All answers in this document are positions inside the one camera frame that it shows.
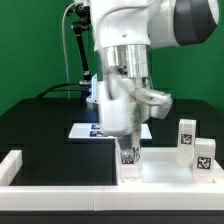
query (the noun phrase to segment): small white object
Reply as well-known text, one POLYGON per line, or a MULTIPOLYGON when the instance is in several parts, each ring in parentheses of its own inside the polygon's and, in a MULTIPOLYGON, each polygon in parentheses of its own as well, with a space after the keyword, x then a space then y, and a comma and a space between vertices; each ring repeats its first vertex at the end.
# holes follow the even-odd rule
POLYGON ((212 182, 215 159, 215 140, 196 138, 193 164, 193 179, 212 182))
POLYGON ((177 164, 180 166, 191 166, 193 163, 195 129, 195 120, 180 120, 177 150, 177 164))
POLYGON ((9 186, 21 166, 22 151, 10 151, 0 164, 0 186, 9 186))

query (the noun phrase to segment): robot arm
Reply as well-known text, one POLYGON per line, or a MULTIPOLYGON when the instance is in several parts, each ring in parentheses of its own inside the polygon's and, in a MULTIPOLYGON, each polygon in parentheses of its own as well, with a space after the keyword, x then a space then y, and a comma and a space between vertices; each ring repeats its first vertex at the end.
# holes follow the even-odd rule
POLYGON ((152 48, 203 43, 215 30, 217 0, 75 0, 90 6, 95 51, 101 60, 100 120, 118 136, 122 178, 139 178, 140 125, 164 118, 172 100, 151 89, 152 48))

